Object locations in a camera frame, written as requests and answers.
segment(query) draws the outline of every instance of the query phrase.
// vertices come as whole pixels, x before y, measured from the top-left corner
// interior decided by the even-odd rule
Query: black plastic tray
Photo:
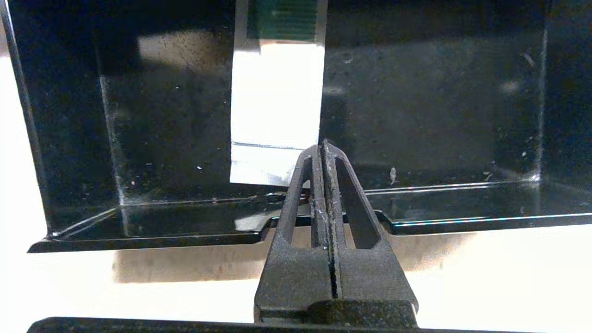
[[[320,137],[389,232],[592,221],[590,8],[330,1]],[[285,189],[229,183],[233,1],[0,9],[47,219],[31,252],[264,237]]]

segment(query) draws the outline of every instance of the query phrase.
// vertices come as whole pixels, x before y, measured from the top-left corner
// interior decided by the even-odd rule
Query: dust speck
[[[395,167],[391,168],[389,176],[391,177],[391,185],[393,185],[397,181],[397,169]]]
[[[528,53],[522,53],[522,57],[524,58],[524,60],[526,60],[526,62],[530,65],[530,67],[535,66],[535,61],[532,59],[532,57]]]
[[[485,179],[483,181],[489,181],[489,178],[491,178],[493,174],[489,171],[483,171],[483,176],[485,176]]]

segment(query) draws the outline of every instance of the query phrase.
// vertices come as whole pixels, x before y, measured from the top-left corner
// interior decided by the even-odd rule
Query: white paper strip
[[[315,43],[286,43],[247,39],[248,2],[236,5],[230,182],[288,186],[300,152],[318,142],[326,3]]]

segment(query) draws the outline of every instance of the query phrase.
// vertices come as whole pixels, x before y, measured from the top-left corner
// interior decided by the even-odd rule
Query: green striped object
[[[249,0],[247,38],[312,41],[317,0]]]

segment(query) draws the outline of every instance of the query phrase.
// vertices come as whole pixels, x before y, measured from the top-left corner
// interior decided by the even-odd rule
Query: glossy black surface
[[[229,183],[234,1],[0,10],[46,212],[32,251],[249,243],[273,225],[265,194],[284,188]],[[320,138],[391,233],[590,223],[589,1],[328,10]]]

